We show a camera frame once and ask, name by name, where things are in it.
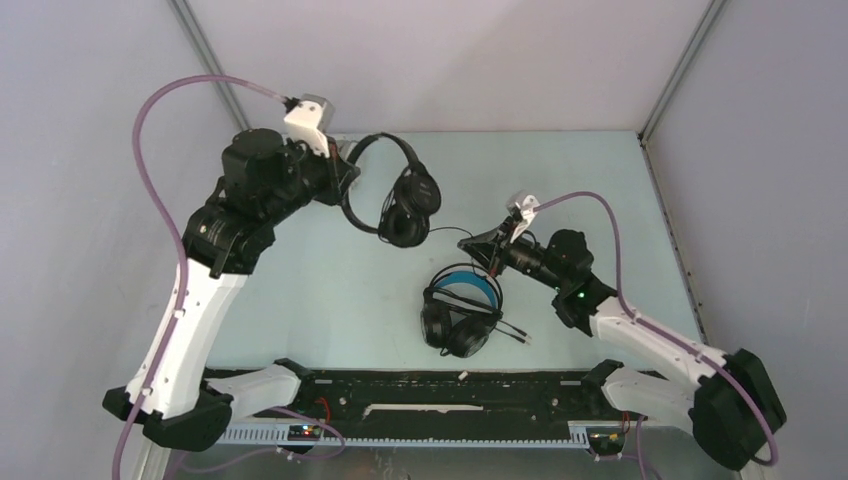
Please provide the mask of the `black and blue gaming headset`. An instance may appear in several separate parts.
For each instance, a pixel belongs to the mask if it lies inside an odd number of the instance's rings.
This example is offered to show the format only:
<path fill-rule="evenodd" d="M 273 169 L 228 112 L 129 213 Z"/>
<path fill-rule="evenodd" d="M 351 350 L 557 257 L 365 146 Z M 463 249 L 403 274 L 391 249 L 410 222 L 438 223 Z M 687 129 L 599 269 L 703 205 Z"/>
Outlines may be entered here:
<path fill-rule="evenodd" d="M 439 270 L 422 296 L 423 339 L 443 357 L 468 358 L 476 354 L 503 316 L 500 283 L 470 262 Z"/>

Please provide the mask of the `small black on-ear headphones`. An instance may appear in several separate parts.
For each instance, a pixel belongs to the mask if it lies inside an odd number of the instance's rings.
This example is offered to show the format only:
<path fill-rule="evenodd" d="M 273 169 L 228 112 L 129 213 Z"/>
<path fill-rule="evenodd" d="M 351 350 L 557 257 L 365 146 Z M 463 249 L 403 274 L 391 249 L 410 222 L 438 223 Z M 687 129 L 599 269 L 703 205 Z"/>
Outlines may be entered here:
<path fill-rule="evenodd" d="M 419 246 L 430 232 L 430 217 L 441 208 L 440 188 L 411 145 L 390 133 L 380 132 L 363 137 L 349 152 L 347 161 L 355 165 L 365 149 L 380 138 L 394 142 L 401 149 L 408 165 L 395 180 L 384 200 L 378 226 L 367 225 L 355 215 L 348 192 L 340 202 L 342 212 L 355 228 L 375 234 L 395 247 Z"/>

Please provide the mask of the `white over-ear headphones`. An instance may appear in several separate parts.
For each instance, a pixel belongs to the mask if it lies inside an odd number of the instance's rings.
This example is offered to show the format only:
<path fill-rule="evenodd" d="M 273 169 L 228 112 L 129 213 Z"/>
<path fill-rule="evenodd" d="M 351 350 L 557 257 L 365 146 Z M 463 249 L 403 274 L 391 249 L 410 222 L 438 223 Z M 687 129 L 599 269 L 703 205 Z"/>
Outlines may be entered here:
<path fill-rule="evenodd" d="M 358 145 L 358 140 L 347 139 L 329 139 L 329 148 L 332 158 L 338 158 L 350 164 L 355 164 L 357 159 L 353 155 L 353 150 Z"/>

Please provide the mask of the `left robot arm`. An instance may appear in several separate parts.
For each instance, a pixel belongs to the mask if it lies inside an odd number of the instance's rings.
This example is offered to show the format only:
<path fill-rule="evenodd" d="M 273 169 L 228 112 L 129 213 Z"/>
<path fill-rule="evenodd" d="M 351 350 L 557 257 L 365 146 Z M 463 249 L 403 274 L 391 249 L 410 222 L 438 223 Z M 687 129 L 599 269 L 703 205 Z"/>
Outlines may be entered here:
<path fill-rule="evenodd" d="M 265 128 L 235 135 L 222 167 L 177 237 L 171 298 L 145 359 L 127 385 L 103 398 L 109 413 L 171 450 L 207 450 L 232 422 L 278 406 L 297 417 L 312 411 L 316 390 L 297 364 L 208 379 L 207 359 L 276 227 L 313 202 L 339 204 L 359 175 L 335 139 Z"/>

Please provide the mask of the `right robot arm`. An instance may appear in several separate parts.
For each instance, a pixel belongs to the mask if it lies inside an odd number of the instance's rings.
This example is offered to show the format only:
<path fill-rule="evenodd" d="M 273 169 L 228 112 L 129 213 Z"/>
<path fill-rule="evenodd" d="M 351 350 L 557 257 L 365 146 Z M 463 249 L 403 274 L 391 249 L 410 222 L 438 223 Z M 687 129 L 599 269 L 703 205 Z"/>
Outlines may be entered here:
<path fill-rule="evenodd" d="M 514 238 L 506 224 L 463 239 L 458 248 L 498 276 L 511 268 L 555 290 L 552 307 L 568 328 L 616 345 L 650 363 L 655 376 L 612 360 L 591 371 L 585 411 L 641 413 L 690 434 L 722 467 L 772 466 L 775 433 L 787 415 L 762 360 L 705 345 L 640 314 L 592 271 L 584 233 L 556 231 L 546 246 Z"/>

